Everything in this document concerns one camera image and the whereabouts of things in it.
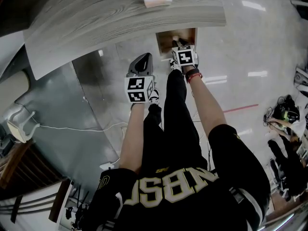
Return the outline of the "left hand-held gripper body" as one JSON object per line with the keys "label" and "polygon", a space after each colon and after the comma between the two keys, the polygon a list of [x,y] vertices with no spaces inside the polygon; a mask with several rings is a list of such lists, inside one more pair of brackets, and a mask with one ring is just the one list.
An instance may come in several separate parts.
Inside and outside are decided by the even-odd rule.
{"label": "left hand-held gripper body", "polygon": [[125,77],[125,94],[130,103],[147,103],[153,90],[153,57],[148,52],[130,63]]}

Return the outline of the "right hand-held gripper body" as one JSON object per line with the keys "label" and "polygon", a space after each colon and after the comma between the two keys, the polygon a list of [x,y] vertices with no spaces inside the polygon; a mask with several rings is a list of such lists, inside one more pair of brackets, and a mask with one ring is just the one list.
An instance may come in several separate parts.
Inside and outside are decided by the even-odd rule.
{"label": "right hand-held gripper body", "polygon": [[172,55],[178,66],[183,67],[193,65],[198,67],[199,65],[198,55],[195,51],[194,45],[174,47],[172,48]]}

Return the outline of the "wooden drawer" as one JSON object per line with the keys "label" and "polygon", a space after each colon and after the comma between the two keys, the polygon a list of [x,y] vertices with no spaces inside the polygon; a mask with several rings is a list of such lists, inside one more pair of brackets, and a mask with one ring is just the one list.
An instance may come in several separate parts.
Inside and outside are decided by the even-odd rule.
{"label": "wooden drawer", "polygon": [[188,41],[189,45],[196,45],[197,28],[185,28],[156,33],[157,44],[162,61],[172,58],[172,40],[174,35]]}

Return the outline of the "person's left forearm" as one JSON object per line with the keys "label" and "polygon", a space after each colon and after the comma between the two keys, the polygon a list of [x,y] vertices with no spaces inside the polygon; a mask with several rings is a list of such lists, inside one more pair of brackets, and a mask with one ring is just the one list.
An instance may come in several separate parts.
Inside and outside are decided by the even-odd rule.
{"label": "person's left forearm", "polygon": [[135,173],[140,171],[142,165],[144,108],[143,103],[134,104],[131,108],[119,161],[120,168],[129,169]]}

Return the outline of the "person's right forearm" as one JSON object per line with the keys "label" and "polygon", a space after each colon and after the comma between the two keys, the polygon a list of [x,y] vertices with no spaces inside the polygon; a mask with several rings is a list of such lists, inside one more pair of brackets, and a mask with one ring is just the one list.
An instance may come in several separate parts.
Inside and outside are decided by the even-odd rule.
{"label": "person's right forearm", "polygon": [[227,124],[226,118],[219,103],[208,90],[199,75],[194,75],[190,79],[189,84],[194,96],[200,121],[206,136],[209,137],[212,129],[219,125]]}

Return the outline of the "person's shoe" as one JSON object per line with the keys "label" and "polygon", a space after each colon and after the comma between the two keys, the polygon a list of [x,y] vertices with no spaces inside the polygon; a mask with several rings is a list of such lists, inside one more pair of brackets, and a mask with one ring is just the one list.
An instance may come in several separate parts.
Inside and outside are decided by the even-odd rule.
{"label": "person's shoe", "polygon": [[176,64],[174,59],[170,59],[169,64],[172,71],[179,70],[182,73],[182,68],[178,64]]}
{"label": "person's shoe", "polygon": [[158,90],[154,89],[149,97],[149,104],[150,105],[158,105],[160,104],[159,102],[159,92]]}

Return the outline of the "person's left shoe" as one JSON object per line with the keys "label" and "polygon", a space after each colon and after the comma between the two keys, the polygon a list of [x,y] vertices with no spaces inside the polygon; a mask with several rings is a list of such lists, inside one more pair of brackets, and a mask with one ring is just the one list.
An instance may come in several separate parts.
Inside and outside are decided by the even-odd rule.
{"label": "person's left shoe", "polygon": [[160,104],[159,102],[159,92],[158,90],[154,89],[149,97],[149,104],[150,105],[158,105]]}

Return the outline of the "black trousers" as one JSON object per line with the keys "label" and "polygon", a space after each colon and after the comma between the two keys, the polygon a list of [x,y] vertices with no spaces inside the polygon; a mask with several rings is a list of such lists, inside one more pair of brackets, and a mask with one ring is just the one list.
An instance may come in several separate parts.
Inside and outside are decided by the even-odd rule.
{"label": "black trousers", "polygon": [[179,70],[168,75],[164,108],[151,104],[143,123],[141,174],[149,177],[164,168],[207,169],[200,139],[186,106],[187,88]]}

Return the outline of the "gray wood-grain desk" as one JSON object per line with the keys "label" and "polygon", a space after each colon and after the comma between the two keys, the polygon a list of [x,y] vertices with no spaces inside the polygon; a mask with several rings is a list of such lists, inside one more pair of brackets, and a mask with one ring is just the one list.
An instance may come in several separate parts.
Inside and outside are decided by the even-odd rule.
{"label": "gray wood-grain desk", "polygon": [[172,0],[147,8],[144,0],[48,0],[24,31],[26,53],[40,79],[92,51],[169,30],[225,26],[222,0]]}

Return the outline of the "red floor tape strip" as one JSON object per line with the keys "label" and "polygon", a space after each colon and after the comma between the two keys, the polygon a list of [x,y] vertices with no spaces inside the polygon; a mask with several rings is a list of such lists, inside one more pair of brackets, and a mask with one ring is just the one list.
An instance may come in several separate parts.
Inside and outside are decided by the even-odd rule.
{"label": "red floor tape strip", "polygon": [[259,106],[259,104],[251,104],[251,105],[247,105],[247,106],[241,106],[241,107],[225,110],[225,111],[223,111],[223,113],[236,112],[236,111],[240,111],[240,110],[244,110],[244,109],[249,109],[249,108],[254,108],[254,107],[258,107],[258,106]]}

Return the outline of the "black dome-shaped device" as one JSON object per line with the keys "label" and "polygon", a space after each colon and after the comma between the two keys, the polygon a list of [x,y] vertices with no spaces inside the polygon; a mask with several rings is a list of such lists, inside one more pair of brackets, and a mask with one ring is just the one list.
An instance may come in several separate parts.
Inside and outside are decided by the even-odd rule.
{"label": "black dome-shaped device", "polygon": [[281,96],[277,100],[277,119],[290,123],[299,121],[300,114],[291,95]]}

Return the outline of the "black lettered jersey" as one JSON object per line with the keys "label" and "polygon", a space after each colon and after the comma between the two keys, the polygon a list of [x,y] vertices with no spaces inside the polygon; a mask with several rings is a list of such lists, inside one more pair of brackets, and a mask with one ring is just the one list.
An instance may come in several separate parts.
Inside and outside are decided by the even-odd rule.
{"label": "black lettered jersey", "polygon": [[209,143],[216,174],[204,159],[103,172],[82,231],[257,231],[270,200],[262,165],[229,125],[213,128]]}

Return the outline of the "white stool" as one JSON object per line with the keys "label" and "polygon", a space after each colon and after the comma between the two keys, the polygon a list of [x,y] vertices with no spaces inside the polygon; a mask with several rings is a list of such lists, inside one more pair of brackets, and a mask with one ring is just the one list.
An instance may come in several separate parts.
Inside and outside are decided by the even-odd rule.
{"label": "white stool", "polygon": [[36,113],[35,111],[32,111],[32,113],[22,122],[18,122],[15,118],[17,116],[19,116],[20,114],[22,113],[22,109],[20,109],[18,112],[15,112],[13,113],[7,120],[7,125],[8,125],[8,128],[11,132],[11,134],[16,138],[18,139],[21,143],[26,143],[27,141],[29,141],[34,133],[35,133],[35,130],[37,128],[40,127],[40,123],[36,123],[31,132],[26,134],[25,130],[24,130],[24,127],[26,125],[26,123],[33,118],[34,114]]}

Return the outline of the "black tripod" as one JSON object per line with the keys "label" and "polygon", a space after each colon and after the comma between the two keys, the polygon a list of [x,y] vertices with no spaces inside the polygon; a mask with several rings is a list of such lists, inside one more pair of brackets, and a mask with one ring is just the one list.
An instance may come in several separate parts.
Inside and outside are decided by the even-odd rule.
{"label": "black tripod", "polygon": [[82,189],[81,185],[75,187],[69,194],[65,205],[64,220],[70,231],[81,231],[80,223],[89,205],[86,202],[88,195],[89,191]]}

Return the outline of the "brown wooden slat panel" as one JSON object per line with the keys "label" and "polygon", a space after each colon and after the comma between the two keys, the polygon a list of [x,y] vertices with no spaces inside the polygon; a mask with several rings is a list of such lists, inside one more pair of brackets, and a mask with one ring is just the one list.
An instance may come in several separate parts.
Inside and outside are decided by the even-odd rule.
{"label": "brown wooden slat panel", "polygon": [[16,143],[6,156],[0,157],[0,200],[39,190],[64,178],[33,140]]}

